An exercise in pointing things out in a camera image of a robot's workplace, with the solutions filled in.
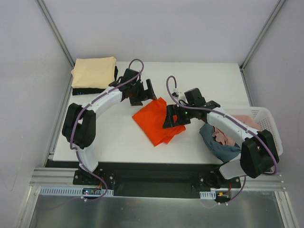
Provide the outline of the orange t shirt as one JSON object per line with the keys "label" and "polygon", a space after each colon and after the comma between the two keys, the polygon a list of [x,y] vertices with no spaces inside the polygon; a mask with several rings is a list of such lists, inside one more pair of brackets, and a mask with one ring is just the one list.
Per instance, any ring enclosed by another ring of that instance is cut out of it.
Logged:
{"label": "orange t shirt", "polygon": [[162,143],[168,144],[174,136],[186,130],[184,125],[163,129],[166,107],[166,101],[160,97],[152,100],[132,116],[154,147]]}

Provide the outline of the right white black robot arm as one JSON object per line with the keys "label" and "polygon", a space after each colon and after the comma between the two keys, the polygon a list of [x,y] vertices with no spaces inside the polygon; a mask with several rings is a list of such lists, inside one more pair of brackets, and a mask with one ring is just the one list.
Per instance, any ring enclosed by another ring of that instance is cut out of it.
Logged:
{"label": "right white black robot arm", "polygon": [[166,107],[164,128],[172,128],[191,123],[191,119],[202,120],[232,138],[240,153],[224,161],[219,172],[214,175],[214,183],[225,187],[232,178],[249,176],[256,178],[261,174],[274,175],[278,171],[279,153],[275,135],[267,129],[258,130],[242,123],[225,111],[215,101],[207,102],[198,88],[184,93],[186,102],[179,102],[176,91],[167,89],[174,104]]}

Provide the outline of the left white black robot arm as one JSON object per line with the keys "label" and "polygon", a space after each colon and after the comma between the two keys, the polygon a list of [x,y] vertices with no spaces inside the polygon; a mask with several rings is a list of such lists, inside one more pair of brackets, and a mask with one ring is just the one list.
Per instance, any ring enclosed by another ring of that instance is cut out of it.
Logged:
{"label": "left white black robot arm", "polygon": [[129,99],[131,106],[141,106],[143,101],[156,100],[152,82],[146,79],[147,89],[141,81],[142,71],[127,68],[124,75],[113,81],[91,102],[83,105],[72,103],[67,109],[62,135],[76,151],[79,166],[86,172],[84,179],[91,185],[100,181],[98,156],[95,152],[97,119],[112,106]]}

